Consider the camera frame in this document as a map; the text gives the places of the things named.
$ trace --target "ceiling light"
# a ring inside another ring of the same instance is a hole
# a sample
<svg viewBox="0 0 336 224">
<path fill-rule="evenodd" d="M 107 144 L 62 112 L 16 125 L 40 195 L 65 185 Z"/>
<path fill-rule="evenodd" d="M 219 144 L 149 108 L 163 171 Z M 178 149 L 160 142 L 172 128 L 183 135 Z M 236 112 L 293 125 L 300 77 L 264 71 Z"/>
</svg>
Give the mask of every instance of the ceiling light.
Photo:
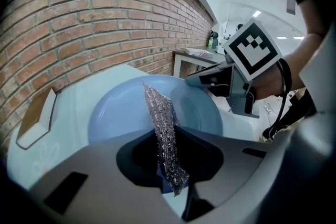
<svg viewBox="0 0 336 224">
<path fill-rule="evenodd" d="M 261 12 L 257 10 L 256 12 L 254 12 L 254 14 L 252 16 L 256 18 L 260 13 Z"/>
</svg>

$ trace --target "blue bowl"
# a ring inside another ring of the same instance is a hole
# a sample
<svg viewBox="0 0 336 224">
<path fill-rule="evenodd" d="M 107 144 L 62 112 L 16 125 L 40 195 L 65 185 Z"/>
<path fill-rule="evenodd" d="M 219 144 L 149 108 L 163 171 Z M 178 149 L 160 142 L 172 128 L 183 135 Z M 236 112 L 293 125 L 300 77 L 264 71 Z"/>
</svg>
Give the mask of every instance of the blue bowl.
<svg viewBox="0 0 336 224">
<path fill-rule="evenodd" d="M 100 99 L 89 122 L 89 144 L 154 128 L 141 81 L 172 100 L 181 126 L 223 135 L 219 110 L 203 90 L 180 78 L 151 75 L 128 80 Z"/>
</svg>

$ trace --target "glittery scarf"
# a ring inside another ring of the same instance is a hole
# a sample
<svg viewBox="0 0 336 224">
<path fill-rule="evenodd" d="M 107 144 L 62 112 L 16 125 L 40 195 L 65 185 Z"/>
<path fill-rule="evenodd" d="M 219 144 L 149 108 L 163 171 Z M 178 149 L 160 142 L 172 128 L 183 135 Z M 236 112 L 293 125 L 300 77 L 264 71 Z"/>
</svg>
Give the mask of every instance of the glittery scarf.
<svg viewBox="0 0 336 224">
<path fill-rule="evenodd" d="M 179 125 L 172 101 L 153 87 L 143 83 L 145 99 L 152 116 L 159 148 L 161 172 L 175 196 L 179 195 L 189 178 L 177 159 L 174 126 Z"/>
</svg>

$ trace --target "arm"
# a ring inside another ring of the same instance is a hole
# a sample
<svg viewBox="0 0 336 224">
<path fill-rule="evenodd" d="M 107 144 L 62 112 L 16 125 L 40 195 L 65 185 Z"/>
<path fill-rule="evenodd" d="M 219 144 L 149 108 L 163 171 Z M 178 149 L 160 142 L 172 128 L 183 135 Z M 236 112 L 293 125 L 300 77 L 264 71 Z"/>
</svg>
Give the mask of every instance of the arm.
<svg viewBox="0 0 336 224">
<path fill-rule="evenodd" d="M 317 11 L 313 0 L 305 0 L 299 5 L 303 19 L 305 20 L 307 35 L 302 40 L 300 46 L 291 54 L 284 57 L 289 65 L 292 75 L 292 88 L 296 90 L 305 85 L 299 77 L 300 71 L 308 63 L 314 52 L 321 45 L 327 28 Z M 252 86 L 256 90 L 257 100 L 270 95 L 282 93 L 282 77 L 276 65 L 267 69 L 253 81 Z"/>
</svg>

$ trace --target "bottle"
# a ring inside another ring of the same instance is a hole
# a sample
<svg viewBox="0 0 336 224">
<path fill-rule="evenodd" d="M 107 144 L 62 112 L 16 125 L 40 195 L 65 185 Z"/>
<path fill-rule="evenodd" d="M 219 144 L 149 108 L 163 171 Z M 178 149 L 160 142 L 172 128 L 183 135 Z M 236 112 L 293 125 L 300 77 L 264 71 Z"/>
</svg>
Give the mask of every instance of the bottle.
<svg viewBox="0 0 336 224">
<path fill-rule="evenodd" d="M 212 48 L 212 42 L 213 42 L 213 38 L 211 37 L 210 39 L 209 39 L 209 44 L 208 44 L 208 48 L 209 49 L 211 49 Z"/>
</svg>

